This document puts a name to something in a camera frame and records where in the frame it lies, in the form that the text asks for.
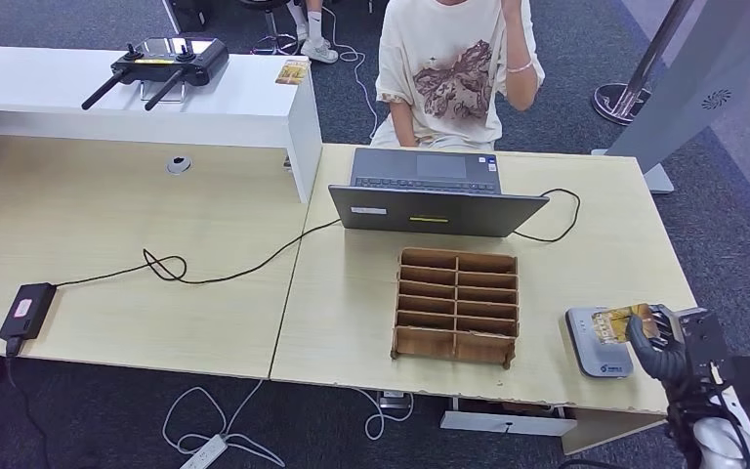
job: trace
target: cardboard organizer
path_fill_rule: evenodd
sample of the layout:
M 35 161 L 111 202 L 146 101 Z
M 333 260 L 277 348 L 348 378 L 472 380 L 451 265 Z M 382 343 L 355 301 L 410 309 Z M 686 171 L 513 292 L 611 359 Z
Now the cardboard organizer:
M 406 248 L 392 357 L 421 355 L 510 368 L 519 337 L 516 258 Z

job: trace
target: robotic hand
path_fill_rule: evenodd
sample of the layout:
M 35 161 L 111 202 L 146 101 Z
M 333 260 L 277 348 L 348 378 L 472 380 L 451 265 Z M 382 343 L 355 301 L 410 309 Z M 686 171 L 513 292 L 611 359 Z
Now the robotic hand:
M 750 469 L 750 421 L 731 386 L 720 323 L 701 308 L 677 313 L 651 306 L 660 338 L 647 339 L 631 317 L 628 339 L 643 370 L 668 398 L 668 435 L 688 469 Z

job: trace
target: light wood tabletop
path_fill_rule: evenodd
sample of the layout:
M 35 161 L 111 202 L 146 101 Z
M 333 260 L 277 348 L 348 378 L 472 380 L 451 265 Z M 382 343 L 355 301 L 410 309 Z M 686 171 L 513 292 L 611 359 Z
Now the light wood tabletop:
M 327 185 L 349 182 L 353 153 L 351 146 L 324 146 L 307 229 L 338 217 Z M 579 221 L 565 239 L 547 244 L 514 235 L 406 234 L 340 225 L 310 234 L 298 255 L 271 379 L 648 413 L 654 417 L 642 425 L 659 421 L 667 404 L 660 384 L 639 365 L 622 380 L 583 376 L 564 323 L 570 307 L 641 302 L 672 309 L 695 306 L 636 161 L 498 156 L 503 193 L 565 188 L 579 194 Z M 569 195 L 552 194 L 521 232 L 560 234 L 571 221 L 574 203 Z M 409 246 L 518 257 L 521 331 L 509 370 L 498 364 L 391 359 L 398 254 Z M 633 431 L 641 423 L 628 427 Z M 586 446 L 584 437 L 576 437 L 576 448 Z
M 169 158 L 191 168 L 166 172 Z M 0 326 L 23 283 L 181 255 L 187 279 L 255 267 L 303 229 L 282 151 L 0 137 Z M 23 356 L 268 377 L 297 245 L 224 283 L 151 271 L 59 289 Z M 177 263 L 169 264 L 178 270 Z M 4 353 L 0 340 L 0 354 Z

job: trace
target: bracelet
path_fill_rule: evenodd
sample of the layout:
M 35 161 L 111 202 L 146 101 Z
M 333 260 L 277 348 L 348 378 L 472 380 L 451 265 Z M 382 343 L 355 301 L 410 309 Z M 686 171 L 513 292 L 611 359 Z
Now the bracelet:
M 508 73 L 519 73 L 521 71 L 525 71 L 528 68 L 531 68 L 533 66 L 533 59 L 530 59 L 530 62 L 527 63 L 525 66 L 520 66 L 519 68 L 508 68 Z

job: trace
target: metal pole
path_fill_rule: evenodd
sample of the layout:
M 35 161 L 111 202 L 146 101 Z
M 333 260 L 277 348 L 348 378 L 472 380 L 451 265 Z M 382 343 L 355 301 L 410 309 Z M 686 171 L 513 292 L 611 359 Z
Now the metal pole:
M 592 104 L 602 117 L 621 125 L 634 121 L 643 104 L 651 97 L 650 91 L 643 88 L 651 70 L 662 57 L 693 3 L 694 0 L 674 0 L 627 85 L 609 83 L 597 88 Z

